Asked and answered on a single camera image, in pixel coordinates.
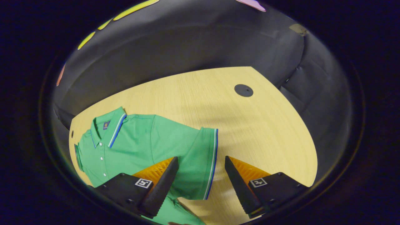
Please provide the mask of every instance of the black circle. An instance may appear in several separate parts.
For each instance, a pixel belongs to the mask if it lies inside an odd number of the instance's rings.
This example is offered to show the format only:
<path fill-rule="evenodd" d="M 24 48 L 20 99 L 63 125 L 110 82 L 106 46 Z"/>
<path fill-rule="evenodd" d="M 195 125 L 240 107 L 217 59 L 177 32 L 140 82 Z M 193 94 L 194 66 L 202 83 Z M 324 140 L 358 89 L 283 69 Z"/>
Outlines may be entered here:
<path fill-rule="evenodd" d="M 244 84 L 236 85 L 235 91 L 238 95 L 241 95 L 243 97 L 250 97 L 253 95 L 253 89 L 251 89 L 249 86 L 244 85 Z"/>

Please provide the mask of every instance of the pink object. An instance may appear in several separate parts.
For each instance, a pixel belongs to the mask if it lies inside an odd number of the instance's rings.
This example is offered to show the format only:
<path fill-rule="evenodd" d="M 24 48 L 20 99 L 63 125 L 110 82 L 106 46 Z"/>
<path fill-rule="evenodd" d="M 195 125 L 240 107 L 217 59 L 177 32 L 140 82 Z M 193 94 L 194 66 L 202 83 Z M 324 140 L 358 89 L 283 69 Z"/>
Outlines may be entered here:
<path fill-rule="evenodd" d="M 266 12 L 265 8 L 262 7 L 256 0 L 236 0 L 253 8 L 256 8 L 260 11 Z"/>

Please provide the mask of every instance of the yellow tape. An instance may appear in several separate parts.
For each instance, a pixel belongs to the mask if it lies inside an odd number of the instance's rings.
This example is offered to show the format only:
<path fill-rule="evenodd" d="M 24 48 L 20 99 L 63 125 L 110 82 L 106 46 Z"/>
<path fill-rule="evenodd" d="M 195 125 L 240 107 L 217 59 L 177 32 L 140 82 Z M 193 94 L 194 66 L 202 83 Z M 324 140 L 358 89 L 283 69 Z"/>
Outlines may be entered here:
<path fill-rule="evenodd" d="M 131 14 L 131 13 L 133 13 L 133 12 L 136 12 L 136 11 L 138 11 L 139 9 L 143 9 L 144 7 L 147 7 L 147 6 L 149 6 L 149 5 L 152 5 L 152 4 L 154 4 L 154 3 L 158 2 L 158 1 L 159 1 L 159 0 L 148 0 L 148 1 L 142 2 L 142 3 L 140 3 L 140 4 L 137 4 L 137 5 L 135 5 L 135 6 L 131 7 L 131 8 L 129 8 L 129 9 L 127 9 L 127 10 L 121 12 L 118 16 L 116 16 L 116 17 L 114 18 L 114 21 L 115 21 L 115 20 L 119 20 L 120 18 L 122 18 L 122 17 L 124 17 L 124 16 L 127 16 L 127 15 L 129 15 L 129 14 Z"/>
<path fill-rule="evenodd" d="M 103 29 L 106 27 L 106 25 L 107 25 L 111 20 L 112 20 L 112 19 L 110 19 L 109 21 L 103 23 L 103 25 L 101 25 L 98 29 L 99 29 L 99 30 L 103 30 Z"/>
<path fill-rule="evenodd" d="M 78 50 L 81 49 L 94 35 L 95 32 L 92 32 L 89 36 L 83 39 L 82 43 L 78 46 Z"/>

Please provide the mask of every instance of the shirt collar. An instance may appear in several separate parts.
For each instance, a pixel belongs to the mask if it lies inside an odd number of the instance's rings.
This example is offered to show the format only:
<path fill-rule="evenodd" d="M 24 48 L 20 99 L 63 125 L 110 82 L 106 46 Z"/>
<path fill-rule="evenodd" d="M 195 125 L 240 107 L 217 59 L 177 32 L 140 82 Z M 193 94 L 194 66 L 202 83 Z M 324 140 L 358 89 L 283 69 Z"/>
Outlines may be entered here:
<path fill-rule="evenodd" d="M 107 114 L 104 114 L 100 117 L 96 117 L 92 120 L 92 125 L 90 128 L 90 134 L 92 136 L 92 141 L 93 145 L 95 148 L 99 145 L 100 141 L 103 142 L 103 144 L 107 145 L 108 147 L 112 147 L 112 144 L 115 141 L 115 138 L 118 135 L 119 130 L 121 129 L 122 122 L 126 118 L 126 113 L 122 107 L 119 107 L 118 109 L 111 111 Z M 96 129 L 96 122 L 97 121 L 108 121 L 110 120 L 110 123 L 108 125 L 108 128 L 103 136 L 103 138 L 100 138 L 97 129 L 102 129 L 100 127 L 97 127 Z"/>

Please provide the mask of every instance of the black background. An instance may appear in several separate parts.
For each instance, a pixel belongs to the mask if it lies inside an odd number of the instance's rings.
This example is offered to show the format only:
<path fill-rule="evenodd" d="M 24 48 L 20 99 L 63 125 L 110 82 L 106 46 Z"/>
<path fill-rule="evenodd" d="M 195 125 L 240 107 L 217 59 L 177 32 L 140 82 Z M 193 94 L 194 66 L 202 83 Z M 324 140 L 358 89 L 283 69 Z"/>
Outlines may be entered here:
<path fill-rule="evenodd" d="M 117 222 L 80 198 L 54 169 L 38 131 L 37 105 L 49 66 L 62 64 L 88 30 L 136 2 L 2 2 L 3 224 Z M 318 201 L 276 223 L 400 223 L 399 7 L 395 1 L 267 2 L 349 54 L 367 106 L 364 138 L 348 170 Z"/>

